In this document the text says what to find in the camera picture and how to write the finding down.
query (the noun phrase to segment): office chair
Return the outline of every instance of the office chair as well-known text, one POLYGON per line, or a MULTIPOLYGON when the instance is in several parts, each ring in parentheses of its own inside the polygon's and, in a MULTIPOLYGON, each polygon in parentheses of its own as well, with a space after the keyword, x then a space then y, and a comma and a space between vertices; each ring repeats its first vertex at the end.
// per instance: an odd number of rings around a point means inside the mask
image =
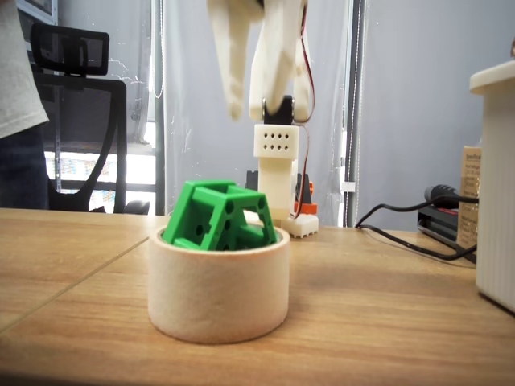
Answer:
POLYGON ((89 211, 93 190, 114 189, 114 213, 147 215, 148 202, 132 201, 126 205, 126 85, 120 80, 87 77, 107 74, 109 35, 35 23, 31 46, 36 65, 51 72, 34 72, 39 96, 50 118, 44 140, 46 144, 53 143, 56 154, 56 177, 53 181, 48 178, 50 210, 89 211), (99 154, 85 182, 61 181, 60 153, 64 151, 99 154), (113 152, 117 155, 116 182, 99 182, 108 155, 113 152), (61 193, 61 184, 78 192, 61 193))

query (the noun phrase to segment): black cable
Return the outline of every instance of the black cable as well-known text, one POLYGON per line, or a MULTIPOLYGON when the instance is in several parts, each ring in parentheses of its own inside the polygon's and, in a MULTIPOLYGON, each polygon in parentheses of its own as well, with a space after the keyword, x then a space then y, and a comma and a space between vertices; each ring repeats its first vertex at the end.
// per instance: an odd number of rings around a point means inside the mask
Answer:
POLYGON ((360 229, 370 229, 371 231, 379 233, 381 236, 386 237, 387 239, 390 239, 392 241, 395 241, 396 243, 404 245, 405 247, 407 247, 409 249, 413 249, 415 252, 424 253, 426 255, 436 257, 440 260, 445 260, 445 261, 458 260, 459 258, 466 256, 469 253, 473 253, 477 250, 477 245, 474 245, 473 247, 471 247, 469 249, 465 249, 461 252, 455 253, 454 255, 445 255, 443 253, 438 253, 435 251, 431 251, 430 249, 419 247, 417 245, 408 243, 407 241, 404 241, 403 239, 399 239, 398 237, 390 235, 388 232, 385 232, 382 229, 376 228, 373 225, 363 224, 360 226, 360 229))
POLYGON ((396 236, 390 235, 388 232, 383 231, 380 228, 374 227, 373 225, 367 225, 363 224, 363 221, 367 220, 375 211, 378 211, 379 209, 389 209, 390 211, 397 211, 397 212, 407 212, 407 211, 417 211, 418 209, 422 209, 423 207, 429 207, 430 205, 433 205, 434 203, 438 203, 444 200, 452 200, 459 203, 479 203, 479 199, 473 199, 471 197, 463 197, 460 195, 440 195, 430 201, 426 201, 425 203, 420 203, 418 205, 414 205, 412 207, 394 207, 392 205, 388 205, 386 203, 381 203, 377 205, 376 207, 372 208, 371 211, 369 211, 366 215, 361 217, 361 219, 357 222, 356 228, 360 229, 370 229, 371 231, 374 231, 378 234, 380 234, 383 237, 386 237, 389 240, 395 241, 396 243, 399 243, 401 245, 404 245, 407 248, 413 249, 415 252, 424 253, 426 255, 436 257, 440 260, 445 261, 453 261, 458 260, 459 258, 468 255, 469 253, 473 253, 477 250, 477 245, 474 245, 471 248, 465 249, 461 252, 455 253, 453 255, 445 255, 443 253, 438 253, 435 251, 432 251, 427 248, 418 247, 417 245, 413 245, 411 243, 408 243, 407 241, 404 241, 403 239, 399 239, 396 236))

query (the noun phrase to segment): hole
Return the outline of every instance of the hole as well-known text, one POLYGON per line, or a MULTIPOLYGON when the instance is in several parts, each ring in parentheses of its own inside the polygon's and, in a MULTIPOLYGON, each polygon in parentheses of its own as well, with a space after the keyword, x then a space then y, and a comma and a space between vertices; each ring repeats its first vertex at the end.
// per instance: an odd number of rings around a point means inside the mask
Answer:
POLYGON ((233 213, 233 210, 234 210, 234 203, 233 201, 229 201, 225 204, 225 212, 230 215, 231 213, 233 213))

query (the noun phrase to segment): beige cylindrical container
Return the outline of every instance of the beige cylindrical container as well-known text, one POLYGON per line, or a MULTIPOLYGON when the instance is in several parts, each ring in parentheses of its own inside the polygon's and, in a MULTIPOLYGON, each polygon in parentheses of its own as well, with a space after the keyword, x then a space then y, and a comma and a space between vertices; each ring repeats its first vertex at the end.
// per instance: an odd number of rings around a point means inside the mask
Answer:
POLYGON ((288 312, 290 236, 241 251, 195 251, 150 237, 148 312, 167 335, 195 343, 235 343, 264 335, 288 312))
POLYGON ((515 60, 476 73, 484 96, 476 284, 515 311, 515 60))

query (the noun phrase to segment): wooden tabletop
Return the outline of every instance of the wooden tabletop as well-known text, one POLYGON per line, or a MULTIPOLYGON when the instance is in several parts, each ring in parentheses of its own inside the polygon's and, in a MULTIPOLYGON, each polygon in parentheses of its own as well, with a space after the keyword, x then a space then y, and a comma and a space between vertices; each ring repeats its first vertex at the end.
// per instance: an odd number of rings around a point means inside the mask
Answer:
POLYGON ((0 209, 0 332, 141 244, 165 221, 0 209))
MULTIPOLYGON (((447 251, 423 235, 406 240, 447 251)), ((445 264, 354 229, 292 241, 290 311, 246 343, 159 333, 147 243, 0 334, 4 380, 47 384, 515 384, 515 318, 445 264)))

